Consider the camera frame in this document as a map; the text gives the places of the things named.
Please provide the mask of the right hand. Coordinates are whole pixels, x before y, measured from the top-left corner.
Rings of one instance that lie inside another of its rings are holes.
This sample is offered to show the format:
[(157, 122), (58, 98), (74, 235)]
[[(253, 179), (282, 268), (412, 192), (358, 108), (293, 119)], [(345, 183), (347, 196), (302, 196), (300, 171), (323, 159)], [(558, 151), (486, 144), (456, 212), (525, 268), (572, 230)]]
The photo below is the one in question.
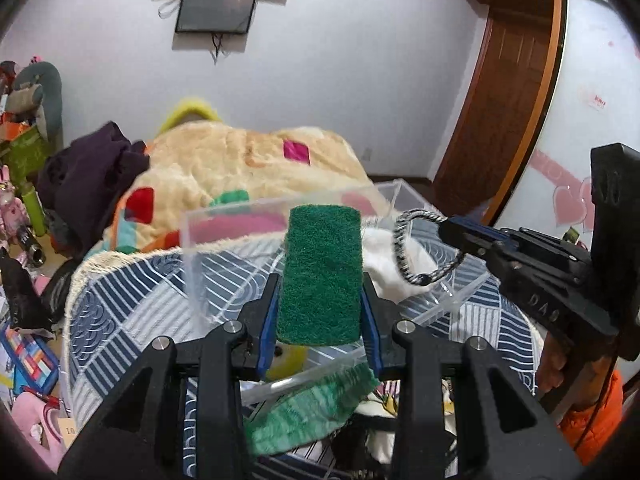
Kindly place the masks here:
[(548, 333), (544, 338), (544, 348), (542, 348), (536, 371), (536, 383), (541, 396), (562, 385), (565, 364), (566, 355), (562, 344), (553, 337), (552, 333)]

